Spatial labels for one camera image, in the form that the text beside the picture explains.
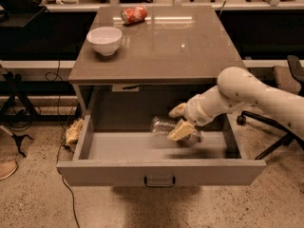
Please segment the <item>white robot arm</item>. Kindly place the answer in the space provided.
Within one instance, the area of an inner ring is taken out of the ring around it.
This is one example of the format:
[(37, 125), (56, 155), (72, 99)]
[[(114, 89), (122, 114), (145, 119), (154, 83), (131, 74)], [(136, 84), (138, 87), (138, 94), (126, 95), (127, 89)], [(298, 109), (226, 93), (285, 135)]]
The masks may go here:
[(169, 112), (171, 118), (183, 116), (168, 138), (178, 141), (205, 126), (218, 115), (232, 113), (244, 105), (255, 105), (301, 140), (304, 139), (304, 98), (263, 84), (247, 69), (227, 67), (217, 85), (197, 94)]

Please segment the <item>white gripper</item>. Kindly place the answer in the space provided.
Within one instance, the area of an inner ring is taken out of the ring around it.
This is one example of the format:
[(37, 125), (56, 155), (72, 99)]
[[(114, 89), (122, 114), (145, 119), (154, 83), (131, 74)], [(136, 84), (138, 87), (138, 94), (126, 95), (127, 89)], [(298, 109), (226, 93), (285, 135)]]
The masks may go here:
[(221, 113), (219, 95), (198, 94), (187, 103), (174, 107), (168, 115), (177, 118), (184, 115), (190, 122), (179, 120), (167, 138), (171, 141), (186, 141), (197, 133), (195, 125), (205, 126), (212, 122)]

